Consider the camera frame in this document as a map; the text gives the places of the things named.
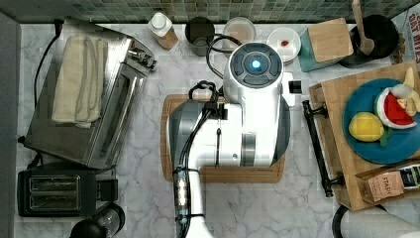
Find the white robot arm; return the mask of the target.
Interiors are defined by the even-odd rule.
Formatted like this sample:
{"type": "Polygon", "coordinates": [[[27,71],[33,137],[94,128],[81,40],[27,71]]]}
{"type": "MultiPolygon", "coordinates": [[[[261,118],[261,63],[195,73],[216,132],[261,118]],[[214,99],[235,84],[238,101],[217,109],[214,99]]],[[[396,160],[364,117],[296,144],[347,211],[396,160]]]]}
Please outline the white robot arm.
{"type": "Polygon", "coordinates": [[[276,50],[264,43],[243,44],[225,66],[223,101],[216,85],[202,80],[196,87],[211,90],[211,97],[190,97],[168,116],[176,238],[213,238],[205,223],[201,168],[268,168],[285,153],[290,114],[282,96],[283,75],[276,50]]]}

